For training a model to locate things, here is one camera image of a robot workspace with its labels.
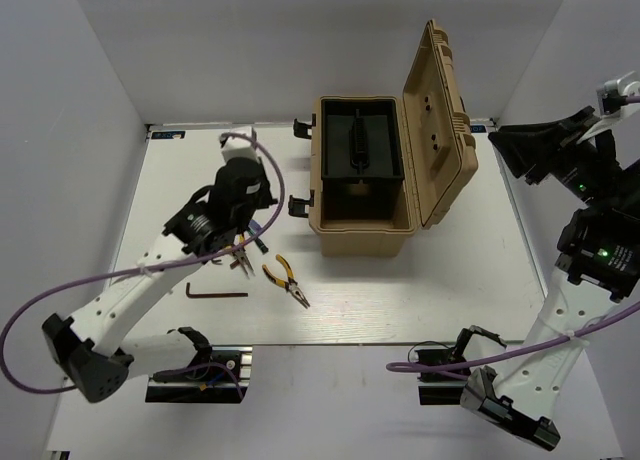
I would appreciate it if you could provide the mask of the black toolbox latch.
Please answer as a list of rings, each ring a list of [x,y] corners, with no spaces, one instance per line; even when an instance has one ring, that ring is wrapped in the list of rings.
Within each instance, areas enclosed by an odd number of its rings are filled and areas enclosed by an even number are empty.
[[[308,219],[314,208],[315,191],[310,190],[307,198],[290,195],[287,203],[288,215]]]
[[[311,140],[313,138],[313,128],[316,126],[316,114],[313,113],[309,122],[303,122],[298,118],[293,120],[293,135],[296,138]]]

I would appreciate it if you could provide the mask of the black rear toolbox latch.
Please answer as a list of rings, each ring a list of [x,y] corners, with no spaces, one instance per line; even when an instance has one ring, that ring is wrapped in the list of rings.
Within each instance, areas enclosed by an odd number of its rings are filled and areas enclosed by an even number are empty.
[[[303,122],[298,118],[293,120],[293,135],[296,138],[311,140],[313,138],[313,128],[316,126],[316,114],[313,113],[309,122]]]

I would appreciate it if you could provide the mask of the yellow handled needle-nose pliers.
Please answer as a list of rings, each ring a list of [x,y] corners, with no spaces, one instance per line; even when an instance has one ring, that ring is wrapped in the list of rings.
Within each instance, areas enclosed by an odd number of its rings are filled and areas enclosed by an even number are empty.
[[[299,283],[295,278],[295,274],[289,262],[280,254],[275,255],[276,261],[284,268],[285,277],[280,278],[274,275],[266,264],[262,265],[262,271],[267,279],[277,287],[285,290],[290,294],[303,308],[309,309],[310,303],[307,300],[304,292],[301,290]]]

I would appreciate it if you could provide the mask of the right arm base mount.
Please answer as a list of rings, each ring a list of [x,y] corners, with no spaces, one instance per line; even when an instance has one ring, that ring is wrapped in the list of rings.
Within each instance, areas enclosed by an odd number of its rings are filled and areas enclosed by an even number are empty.
[[[407,353],[407,360],[419,365],[445,365],[498,355],[507,345],[473,335],[466,345],[462,341],[444,344],[422,342],[413,346]],[[458,406],[466,378],[471,374],[469,368],[454,370],[453,376],[441,373],[418,374],[418,397],[421,406]]]

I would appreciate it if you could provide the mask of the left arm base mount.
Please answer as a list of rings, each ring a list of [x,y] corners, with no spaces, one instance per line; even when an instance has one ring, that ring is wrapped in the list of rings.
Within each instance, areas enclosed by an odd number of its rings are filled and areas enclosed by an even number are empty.
[[[204,358],[205,366],[175,375],[156,374],[148,380],[149,404],[240,404],[247,393],[253,348],[225,346]]]

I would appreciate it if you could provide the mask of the tan plastic toolbox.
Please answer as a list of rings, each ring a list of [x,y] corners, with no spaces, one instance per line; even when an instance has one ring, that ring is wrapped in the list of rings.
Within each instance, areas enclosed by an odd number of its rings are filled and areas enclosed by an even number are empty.
[[[402,94],[321,96],[308,223],[326,257],[394,257],[440,223],[478,169],[448,35],[426,23]]]

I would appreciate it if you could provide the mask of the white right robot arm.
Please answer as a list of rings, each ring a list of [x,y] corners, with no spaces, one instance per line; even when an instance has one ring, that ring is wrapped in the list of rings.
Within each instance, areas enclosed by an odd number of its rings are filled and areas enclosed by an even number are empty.
[[[593,129],[593,108],[555,122],[499,128],[489,139],[516,178],[555,177],[584,206],[563,228],[548,293],[522,346],[488,364],[468,343],[451,354],[469,379],[462,407],[546,451],[560,434],[552,420],[561,387],[587,346],[582,329],[604,320],[639,281],[639,166],[622,168],[610,129]]]

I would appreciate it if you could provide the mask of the black front toolbox latch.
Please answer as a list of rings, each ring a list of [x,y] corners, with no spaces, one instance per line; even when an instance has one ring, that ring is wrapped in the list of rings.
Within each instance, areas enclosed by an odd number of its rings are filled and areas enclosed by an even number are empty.
[[[310,190],[307,198],[290,195],[287,203],[288,215],[308,219],[314,208],[315,191]]]

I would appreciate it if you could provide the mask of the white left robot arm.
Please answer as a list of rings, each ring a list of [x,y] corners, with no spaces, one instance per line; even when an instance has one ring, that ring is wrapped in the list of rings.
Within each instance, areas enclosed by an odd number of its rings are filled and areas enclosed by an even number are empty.
[[[129,333],[208,256],[230,247],[256,211],[275,202],[261,159],[226,161],[214,183],[197,190],[165,223],[136,273],[68,317],[52,314],[45,320],[42,331],[54,361],[88,402],[105,400],[137,376],[180,370],[199,379],[209,372],[211,348],[191,327],[139,339]]]

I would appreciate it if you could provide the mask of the black toolbox tray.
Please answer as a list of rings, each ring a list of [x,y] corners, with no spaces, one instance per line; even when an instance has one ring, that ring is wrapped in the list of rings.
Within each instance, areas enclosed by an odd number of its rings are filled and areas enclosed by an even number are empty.
[[[343,183],[399,183],[405,178],[396,102],[324,98],[321,178]]]

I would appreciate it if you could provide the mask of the large dark hex key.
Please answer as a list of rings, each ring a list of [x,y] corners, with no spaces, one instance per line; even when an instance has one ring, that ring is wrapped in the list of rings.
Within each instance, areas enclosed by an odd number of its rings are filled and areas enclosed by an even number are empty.
[[[185,285],[185,296],[189,299],[223,299],[223,298],[247,298],[247,292],[196,292],[192,284]]]

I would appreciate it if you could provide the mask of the yellow handled small pliers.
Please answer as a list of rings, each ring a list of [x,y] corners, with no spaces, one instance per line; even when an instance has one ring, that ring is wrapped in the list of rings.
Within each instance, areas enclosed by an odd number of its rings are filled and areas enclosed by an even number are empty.
[[[249,261],[244,247],[238,247],[238,244],[244,241],[243,234],[226,232],[221,236],[221,251],[232,258],[230,268],[240,268],[247,279],[255,275],[253,267]]]

